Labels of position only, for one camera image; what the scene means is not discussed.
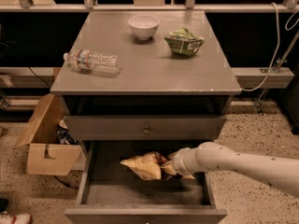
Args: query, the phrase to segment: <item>open drawer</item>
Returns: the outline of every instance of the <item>open drawer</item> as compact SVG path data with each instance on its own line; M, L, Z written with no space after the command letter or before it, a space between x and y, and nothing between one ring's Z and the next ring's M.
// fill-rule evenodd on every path
M157 150L164 155L192 145L173 141L93 142L76 206L65 210L75 224L219 223L208 174L195 179L144 181L120 161Z

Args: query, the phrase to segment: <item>cable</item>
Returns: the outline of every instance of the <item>cable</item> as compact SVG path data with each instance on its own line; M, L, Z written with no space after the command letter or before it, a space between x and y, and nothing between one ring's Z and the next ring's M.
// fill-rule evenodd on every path
M60 180L60 179L58 178L57 175L55 175L54 177L56 178L56 180L57 180L58 182L60 182L61 184L63 184L63 185L66 186L67 188L78 189L78 187L73 187L73 186L71 186L70 184L63 182L62 180Z
M47 83L47 81L45 79L43 79L42 77L38 76L30 67L28 67L28 69L36 76L38 77L40 80L42 80L46 85L47 87L50 89L50 85Z
M298 18L297 21L296 21L296 23L295 23L292 27L288 28L288 24L289 24L290 20L292 19L293 16L295 16L295 14L296 14L298 11L299 11L299 8L296 9L296 10L294 11L294 13L292 13L292 15L290 16L290 18L287 20L286 25L285 25L285 27L284 27L287 31L290 31L290 30L291 30L292 28L294 28L295 25L297 25L297 23L299 22L299 18Z
M256 91L258 89L260 89L262 87L262 85L265 83L265 81L267 80L267 78L269 77L270 73L271 73L271 68L273 66L274 60L277 57L277 53L278 53L278 49L280 46L280 32L279 32L279 18L278 18L278 7L275 3L271 3L271 5L274 7L275 12L276 12L276 20L277 20L277 32L278 32L278 43L277 43L277 47L275 49L275 52L273 54L271 63L269 64L269 68L268 68L268 72L265 75L264 79L262 80L262 82L260 83L260 85L258 85L257 87L253 88L253 89L244 89L242 88L242 91Z
M6 44L6 43L4 43L4 42L2 42L2 41L0 41L0 44L3 45L3 46L8 47L8 44Z

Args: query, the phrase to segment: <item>cardboard box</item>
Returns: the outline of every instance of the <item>cardboard box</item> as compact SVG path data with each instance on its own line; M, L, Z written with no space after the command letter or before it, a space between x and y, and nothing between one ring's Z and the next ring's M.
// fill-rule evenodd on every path
M64 118L59 99L52 94L42 97L19 136L14 148L29 145L26 173L29 175L68 175L82 170L85 156L80 145L60 145L57 125Z

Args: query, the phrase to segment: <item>shoe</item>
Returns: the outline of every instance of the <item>shoe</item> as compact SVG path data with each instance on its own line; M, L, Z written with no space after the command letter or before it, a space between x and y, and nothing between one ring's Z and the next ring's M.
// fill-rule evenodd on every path
M31 216L29 214L8 215L7 212L0 213L0 224L29 224Z

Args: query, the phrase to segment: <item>plastic container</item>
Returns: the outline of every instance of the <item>plastic container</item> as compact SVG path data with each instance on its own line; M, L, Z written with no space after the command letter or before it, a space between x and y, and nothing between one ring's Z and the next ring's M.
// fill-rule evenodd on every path
M98 74L117 74L121 70L117 55L89 49L65 53L64 60L77 69L95 71Z

